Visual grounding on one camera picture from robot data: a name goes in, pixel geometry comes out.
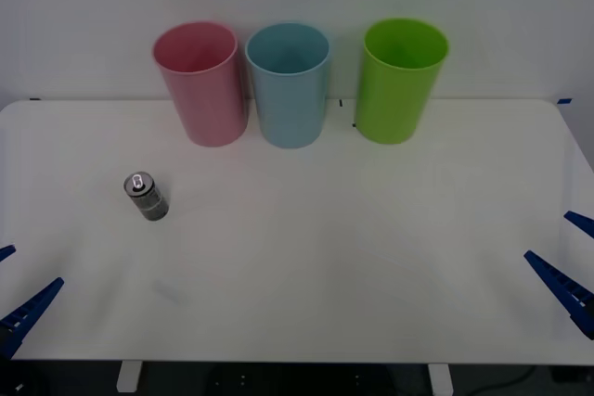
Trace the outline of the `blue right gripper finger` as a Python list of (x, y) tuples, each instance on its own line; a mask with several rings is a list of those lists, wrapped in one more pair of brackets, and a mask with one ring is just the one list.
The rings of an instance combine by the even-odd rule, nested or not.
[(574, 211), (567, 211), (563, 218), (594, 238), (594, 220)]
[(569, 313), (574, 324), (588, 339), (593, 340), (593, 293), (533, 251), (528, 250), (523, 256)]

